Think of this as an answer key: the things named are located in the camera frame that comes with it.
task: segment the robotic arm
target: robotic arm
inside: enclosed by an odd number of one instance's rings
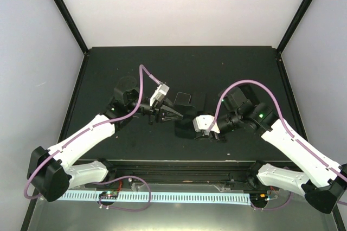
[[[309,204],[323,213],[330,213],[347,188],[347,183],[335,172],[347,176],[347,165],[327,158],[287,124],[282,122],[264,103],[259,103],[249,85],[233,89],[222,100],[228,114],[216,121],[211,115],[201,115],[193,121],[200,138],[219,139],[216,135],[244,128],[257,134],[283,152],[303,172],[296,172],[257,161],[251,168],[256,179],[265,186],[283,188],[304,196]]]
[[[148,116],[149,124],[181,120],[183,116],[172,109],[172,102],[166,98],[169,87],[160,84],[151,98],[141,100],[138,114]],[[106,160],[94,161],[90,164],[73,165],[83,154],[102,140],[120,131],[133,117],[117,122],[109,120],[129,114],[139,99],[136,79],[131,76],[122,78],[114,89],[114,96],[103,113],[98,114],[89,124],[66,140],[49,147],[36,148],[29,163],[27,178],[49,156],[56,155],[37,173],[32,184],[47,201],[55,201],[66,190],[73,187],[101,182],[112,171],[112,164]]]

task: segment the led light strip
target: led light strip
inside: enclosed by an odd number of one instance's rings
[[[68,190],[60,201],[98,201],[103,191]],[[110,202],[147,202],[148,192],[121,191],[117,199],[106,198]],[[249,194],[242,193],[194,193],[194,192],[152,192],[153,203],[204,203],[250,205]]]

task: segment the white wall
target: white wall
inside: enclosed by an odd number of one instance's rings
[[[89,47],[277,47],[302,0],[64,1]]]
[[[82,52],[53,0],[0,0],[0,230],[19,230],[31,151],[57,142]]]
[[[313,0],[283,59],[310,142],[347,163],[347,0]]]

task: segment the black table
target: black table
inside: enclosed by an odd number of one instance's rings
[[[275,94],[287,121],[295,128],[277,62],[271,47],[94,47],[78,92],[68,136],[86,125],[108,104],[117,81],[126,75],[139,78],[139,65],[177,92],[207,93],[206,109],[214,111],[218,93],[241,79],[262,82]],[[144,75],[144,93],[157,85]],[[260,101],[273,103],[253,86]],[[87,152],[82,159],[154,161],[287,161],[275,147],[244,130],[227,135],[226,143],[177,138],[174,124],[149,125],[147,117],[134,118],[127,127]]]

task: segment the black metal frame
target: black metal frame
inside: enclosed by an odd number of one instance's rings
[[[81,83],[82,83],[82,80],[83,80],[83,76],[84,76],[84,73],[85,73],[85,70],[86,70],[86,65],[87,65],[88,57],[89,57],[89,55],[88,55],[89,50],[88,50],[88,48],[87,48],[87,46],[86,46],[86,44],[85,44],[81,34],[79,33],[79,30],[78,30],[76,24],[74,23],[74,21],[72,19],[72,16],[70,15],[66,5],[64,4],[64,1],[63,0],[54,0],[54,1],[55,1],[56,5],[58,6],[58,8],[59,8],[63,18],[67,22],[67,24],[68,24],[72,34],[74,35],[75,39],[77,40],[77,42],[78,42],[82,52],[85,54],[85,57],[84,57],[84,60],[83,60],[83,63],[82,63],[81,69],[80,69],[80,73],[79,73],[79,76],[78,76],[77,81],[76,81],[74,92],[73,92],[73,95],[72,95],[72,98],[71,98],[71,101],[70,101],[70,104],[69,104],[69,108],[68,108],[68,111],[67,111],[67,114],[66,114],[66,117],[65,117],[65,120],[64,120],[63,128],[62,128],[61,134],[59,136],[59,142],[60,142],[60,141],[62,141],[62,140],[64,140],[66,138],[67,130],[68,130],[68,127],[69,127],[69,124],[70,124],[70,120],[71,120],[73,111],[74,111],[74,106],[75,106],[75,103],[76,103],[76,100],[77,100],[78,92],[79,92],[79,89],[80,89],[80,86],[81,86]],[[279,73],[280,73],[281,78],[282,78],[282,83],[284,85],[285,92],[286,92],[286,95],[287,95],[287,98],[288,98],[288,101],[289,101],[289,104],[290,104],[290,108],[291,108],[291,111],[292,111],[292,114],[293,114],[293,117],[294,117],[295,126],[296,126],[296,128],[298,130],[298,133],[302,137],[304,137],[305,139],[307,139],[307,136],[306,136],[306,133],[305,133],[305,129],[304,129],[303,123],[301,121],[301,117],[300,117],[299,110],[298,110],[298,107],[297,107],[297,104],[296,104],[296,101],[295,101],[295,97],[293,95],[293,91],[291,89],[291,85],[290,85],[290,82],[289,82],[289,79],[288,79],[288,75],[286,73],[286,69],[285,69],[285,66],[284,66],[283,61],[282,61],[281,53],[283,52],[283,50],[285,49],[286,45],[288,44],[290,38],[294,34],[297,26],[299,25],[302,17],[306,13],[306,11],[309,8],[309,6],[310,6],[312,1],[313,0],[303,0],[302,1],[299,9],[295,13],[295,16],[294,16],[292,22],[290,23],[290,25],[289,25],[288,29],[286,30],[286,32],[285,32],[285,34],[284,34],[280,44],[278,45],[278,48],[276,49],[276,51],[277,51],[276,60],[277,60],[277,64],[278,64],[278,69],[279,69]],[[148,164],[148,163],[131,162],[131,163],[125,163],[125,164],[127,166],[126,168],[130,168],[130,169],[132,167],[134,167],[134,166],[135,166],[136,169],[138,169],[139,166],[140,167],[143,166],[144,169],[146,169],[146,170],[148,170],[148,169],[157,170],[158,174],[155,173],[155,176],[160,176],[160,171],[162,170],[162,166],[163,166],[160,162],[158,162],[158,163],[154,162],[154,163],[150,163],[150,164]],[[249,165],[249,163],[236,163],[235,165],[231,165],[231,164],[227,165],[227,168],[232,169],[235,166],[244,168],[247,165]],[[290,167],[295,167],[295,165],[293,163],[289,163],[289,165],[290,165]],[[178,167],[177,168],[177,173],[179,173],[180,171],[187,171],[187,169],[185,169],[185,168],[179,168],[180,165],[177,164],[177,163],[175,164],[175,166]],[[211,163],[206,163],[205,165],[199,165],[199,166],[206,166],[206,167],[212,167],[213,168],[213,165],[211,165]],[[218,167],[219,167],[218,170],[225,169],[224,166],[221,168],[220,165],[219,165]],[[29,205],[27,214],[26,214],[26,216],[24,218],[24,222],[23,222],[21,230],[28,230],[30,219],[32,217],[32,214],[33,214],[33,211],[34,211],[34,208],[35,208],[35,204],[36,204],[36,200],[32,200],[30,202],[30,205]],[[346,231],[344,223],[343,223],[343,220],[341,218],[341,215],[339,213],[338,208],[335,207],[332,213],[333,213],[333,217],[334,217],[334,220],[336,222],[338,230]]]

